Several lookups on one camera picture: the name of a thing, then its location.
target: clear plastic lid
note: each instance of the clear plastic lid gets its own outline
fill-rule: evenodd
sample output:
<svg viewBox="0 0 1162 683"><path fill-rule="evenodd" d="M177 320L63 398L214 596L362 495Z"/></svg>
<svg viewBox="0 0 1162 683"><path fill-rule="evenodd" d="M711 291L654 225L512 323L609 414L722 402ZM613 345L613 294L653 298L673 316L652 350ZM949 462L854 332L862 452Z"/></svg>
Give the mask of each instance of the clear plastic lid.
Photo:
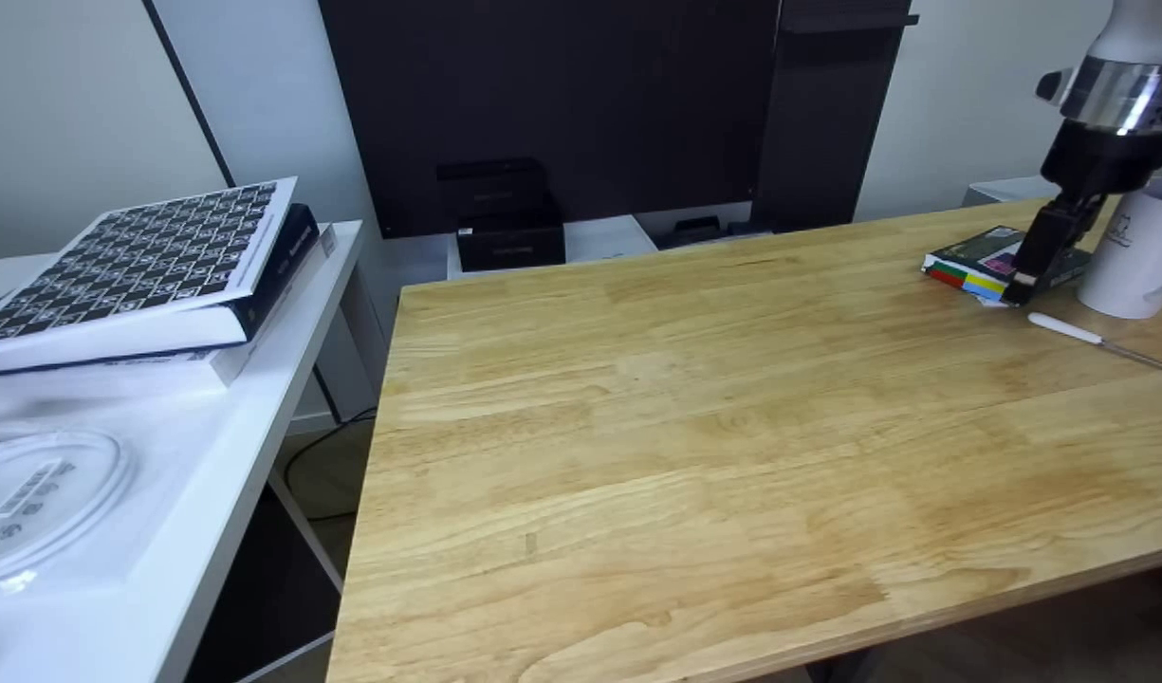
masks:
<svg viewBox="0 0 1162 683"><path fill-rule="evenodd" d="M52 432L0 444L0 578L29 569L92 527L125 483L112 437Z"/></svg>

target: black box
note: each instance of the black box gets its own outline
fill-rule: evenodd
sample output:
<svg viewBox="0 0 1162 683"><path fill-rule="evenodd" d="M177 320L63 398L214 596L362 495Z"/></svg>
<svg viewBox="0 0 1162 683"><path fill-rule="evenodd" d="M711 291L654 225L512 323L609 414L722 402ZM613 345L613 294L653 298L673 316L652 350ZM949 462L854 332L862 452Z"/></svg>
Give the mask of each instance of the black box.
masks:
<svg viewBox="0 0 1162 683"><path fill-rule="evenodd" d="M533 159L437 167L442 200L457 222L464 272L567 261L564 221Z"/></svg>

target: checkerboard pattern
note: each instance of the checkerboard pattern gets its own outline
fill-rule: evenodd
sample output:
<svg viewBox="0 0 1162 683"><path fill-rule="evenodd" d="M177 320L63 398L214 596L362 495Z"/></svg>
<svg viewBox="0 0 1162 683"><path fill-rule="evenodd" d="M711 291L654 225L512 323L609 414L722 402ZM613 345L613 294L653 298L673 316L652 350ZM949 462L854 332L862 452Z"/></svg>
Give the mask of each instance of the checkerboard pattern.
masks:
<svg viewBox="0 0 1162 683"><path fill-rule="evenodd" d="M105 215L0 308L0 339L224 290L274 190L264 182Z"/></svg>

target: table leg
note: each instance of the table leg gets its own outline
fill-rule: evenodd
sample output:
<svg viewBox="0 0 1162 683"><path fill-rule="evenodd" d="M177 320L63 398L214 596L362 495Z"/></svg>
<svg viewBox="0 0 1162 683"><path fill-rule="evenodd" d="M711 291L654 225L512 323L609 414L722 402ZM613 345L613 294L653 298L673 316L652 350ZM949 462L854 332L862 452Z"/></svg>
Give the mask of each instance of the table leg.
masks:
<svg viewBox="0 0 1162 683"><path fill-rule="evenodd" d="M812 683L866 683L880 660L881 647L855 649L853 653L815 661L804 669Z"/></svg>

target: black monitor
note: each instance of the black monitor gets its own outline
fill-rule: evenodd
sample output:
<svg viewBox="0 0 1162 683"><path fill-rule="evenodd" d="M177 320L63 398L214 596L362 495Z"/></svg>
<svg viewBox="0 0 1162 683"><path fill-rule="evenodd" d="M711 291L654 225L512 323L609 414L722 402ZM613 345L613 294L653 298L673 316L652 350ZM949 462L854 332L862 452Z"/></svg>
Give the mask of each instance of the black monitor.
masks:
<svg viewBox="0 0 1162 683"><path fill-rule="evenodd" d="M780 174L810 182L823 164L770 157L776 151L790 154L789 138L798 136L802 145L811 146L813 135L831 129L837 135L829 144L835 150L826 161L845 167L842 158L849 158L859 167L830 174L839 189L826 192L826 209L802 210L798 223L849 220L901 24L894 21L887 35L881 27L859 27L851 35L837 14L829 14L831 1L321 0L320 5L382 235L403 237L453 230L437 186L443 164L537 159L545 165L564 220L589 220L761 200L762 173L775 186L772 190L787 194L788 179ZM859 16L873 2L888 6L891 14L899 8L903 16L909 1L858 0L849 6ZM813 13L835 21L813 24ZM801 22L796 30L789 17L808 17L809 23ZM812 43L802 34L824 37ZM830 39L854 44L859 56L851 69L860 58L885 58L884 89L870 89L878 101L865 107L862 92L842 91L861 86L854 78L824 84L834 89L824 101L820 87L780 100L780 74L788 74L780 58L789 55L780 39L809 44L818 52L824 44L834 62L842 51L829 46ZM862 55L865 42L881 39L883 51ZM792 57L805 60L809 48ZM845 73L839 78L845 80ZM832 117L831 95L837 109ZM858 106L845 107L845 100ZM784 130L768 125L772 116L783 116ZM823 121L810 121L816 116ZM855 135L865 124L869 124L866 139Z"/></svg>

